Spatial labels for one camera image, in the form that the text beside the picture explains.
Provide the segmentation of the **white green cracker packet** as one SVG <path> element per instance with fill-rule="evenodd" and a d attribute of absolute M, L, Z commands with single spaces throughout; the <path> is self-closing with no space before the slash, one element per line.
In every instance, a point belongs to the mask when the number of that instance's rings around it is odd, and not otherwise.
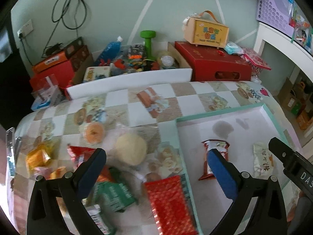
<path fill-rule="evenodd" d="M 87 206 L 86 210 L 103 234 L 116 234 L 116 228 L 104 216 L 98 204 Z"/>

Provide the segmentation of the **white orange snack packet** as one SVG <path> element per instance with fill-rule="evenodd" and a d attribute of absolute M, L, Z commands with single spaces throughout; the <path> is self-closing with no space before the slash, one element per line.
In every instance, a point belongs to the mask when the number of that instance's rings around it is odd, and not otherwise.
<path fill-rule="evenodd" d="M 267 179 L 273 174 L 274 160 L 265 143 L 259 142 L 253 145 L 254 152 L 254 177 Z"/>

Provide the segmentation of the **red peanut snack bag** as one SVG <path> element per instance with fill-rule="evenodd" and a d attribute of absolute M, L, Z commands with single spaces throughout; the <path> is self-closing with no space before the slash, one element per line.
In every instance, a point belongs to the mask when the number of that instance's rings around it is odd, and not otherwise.
<path fill-rule="evenodd" d="M 71 157 L 71 161 L 74 163 L 74 170 L 76 170 L 83 162 L 86 162 L 94 151 L 95 149 L 89 147 L 73 146 L 70 144 L 67 145 L 67 152 Z M 116 182 L 110 173 L 109 166 L 104 165 L 97 178 L 97 182 Z"/>

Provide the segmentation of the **yellow cake packet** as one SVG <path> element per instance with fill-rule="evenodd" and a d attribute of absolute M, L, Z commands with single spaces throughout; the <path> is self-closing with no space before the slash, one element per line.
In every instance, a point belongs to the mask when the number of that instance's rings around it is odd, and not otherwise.
<path fill-rule="evenodd" d="M 36 167 L 45 167 L 49 164 L 52 155 L 52 148 L 47 144 L 39 144 L 31 150 L 26 158 L 25 164 L 29 175 L 34 173 Z"/>

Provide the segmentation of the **dark green snack packet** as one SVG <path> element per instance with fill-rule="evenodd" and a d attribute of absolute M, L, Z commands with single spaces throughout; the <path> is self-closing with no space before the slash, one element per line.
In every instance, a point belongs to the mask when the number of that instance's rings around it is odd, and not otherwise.
<path fill-rule="evenodd" d="M 111 179 L 95 184 L 92 202 L 106 211 L 122 213 L 127 207 L 137 203 L 137 199 L 117 168 L 109 167 L 108 171 Z"/>

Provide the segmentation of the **round bun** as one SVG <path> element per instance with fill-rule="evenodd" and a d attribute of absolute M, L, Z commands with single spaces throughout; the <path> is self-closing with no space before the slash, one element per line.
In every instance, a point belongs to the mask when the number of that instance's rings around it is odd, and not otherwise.
<path fill-rule="evenodd" d="M 140 165 L 155 148 L 159 137 L 157 125 L 129 127 L 117 123 L 115 129 L 106 136 L 107 164 L 144 181 Z"/>

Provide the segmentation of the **red white snack packet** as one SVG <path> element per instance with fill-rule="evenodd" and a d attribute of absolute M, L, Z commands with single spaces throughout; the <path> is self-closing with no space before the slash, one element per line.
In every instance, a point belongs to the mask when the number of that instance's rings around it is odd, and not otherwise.
<path fill-rule="evenodd" d="M 228 148 L 230 144 L 227 141 L 220 139 L 207 139 L 202 141 L 204 147 L 204 168 L 203 174 L 198 179 L 206 180 L 215 178 L 215 171 L 220 167 L 220 159 L 223 157 L 228 160 Z"/>

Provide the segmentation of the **red patterned wafer packet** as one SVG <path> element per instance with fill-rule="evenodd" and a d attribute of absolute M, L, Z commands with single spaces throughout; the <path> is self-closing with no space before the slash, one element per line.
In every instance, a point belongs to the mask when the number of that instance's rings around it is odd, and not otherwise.
<path fill-rule="evenodd" d="M 198 234 L 181 186 L 180 176 L 146 182 L 158 234 Z"/>

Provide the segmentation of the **beige swiss roll packet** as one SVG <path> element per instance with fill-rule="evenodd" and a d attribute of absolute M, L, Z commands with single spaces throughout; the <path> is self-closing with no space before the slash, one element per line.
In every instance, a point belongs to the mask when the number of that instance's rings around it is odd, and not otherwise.
<path fill-rule="evenodd" d="M 64 174 L 66 174 L 66 172 L 67 172 L 66 167 L 64 166 L 58 167 L 49 175 L 48 180 L 59 179 Z"/>

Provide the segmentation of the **pink snack packet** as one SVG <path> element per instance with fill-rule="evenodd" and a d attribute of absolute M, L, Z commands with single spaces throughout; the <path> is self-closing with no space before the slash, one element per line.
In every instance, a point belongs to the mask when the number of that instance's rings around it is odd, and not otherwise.
<path fill-rule="evenodd" d="M 50 177 L 51 168 L 49 167 L 35 167 L 33 169 L 33 176 L 36 178 L 38 176 L 43 176 L 46 180 Z"/>

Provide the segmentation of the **teal rimmed white tray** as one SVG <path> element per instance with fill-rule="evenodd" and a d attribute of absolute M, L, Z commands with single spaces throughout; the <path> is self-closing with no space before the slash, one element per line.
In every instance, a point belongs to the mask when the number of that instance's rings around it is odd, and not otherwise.
<path fill-rule="evenodd" d="M 255 143 L 268 143 L 273 137 L 288 142 L 284 129 L 264 103 L 181 117 L 176 120 L 176 127 L 199 234 L 210 234 L 232 203 L 216 179 L 200 180 L 205 161 L 202 142 L 227 141 L 230 144 L 228 160 L 239 171 L 251 175 L 254 174 Z"/>

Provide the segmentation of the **orange flat box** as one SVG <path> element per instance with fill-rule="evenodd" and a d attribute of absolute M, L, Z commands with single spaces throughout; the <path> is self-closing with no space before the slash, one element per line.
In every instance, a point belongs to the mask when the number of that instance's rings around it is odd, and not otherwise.
<path fill-rule="evenodd" d="M 39 62 L 38 64 L 32 67 L 34 73 L 40 73 L 54 65 L 67 61 L 68 58 L 64 51 L 61 51 L 57 54 L 51 55 L 50 57 L 46 58 L 45 60 Z"/>

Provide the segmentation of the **large red gift box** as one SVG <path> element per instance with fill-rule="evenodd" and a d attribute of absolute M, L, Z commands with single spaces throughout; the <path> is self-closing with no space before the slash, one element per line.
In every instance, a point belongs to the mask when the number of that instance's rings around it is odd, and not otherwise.
<path fill-rule="evenodd" d="M 174 47 L 192 68 L 192 81 L 250 81 L 252 68 L 224 49 L 176 41 Z"/>

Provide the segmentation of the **purple perforated basket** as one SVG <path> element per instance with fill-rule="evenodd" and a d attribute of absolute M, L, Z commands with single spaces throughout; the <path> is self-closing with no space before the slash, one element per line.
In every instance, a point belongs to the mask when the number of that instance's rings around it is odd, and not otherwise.
<path fill-rule="evenodd" d="M 258 0 L 256 19 L 288 37 L 292 37 L 294 27 L 290 25 L 294 0 Z"/>

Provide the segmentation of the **green dumbbell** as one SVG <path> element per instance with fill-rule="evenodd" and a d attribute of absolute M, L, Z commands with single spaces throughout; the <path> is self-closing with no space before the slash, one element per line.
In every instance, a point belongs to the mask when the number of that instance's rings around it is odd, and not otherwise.
<path fill-rule="evenodd" d="M 143 30 L 140 32 L 140 37 L 144 39 L 144 47 L 146 51 L 146 58 L 150 61 L 155 61 L 156 58 L 152 55 L 152 39 L 157 33 L 153 30 Z"/>

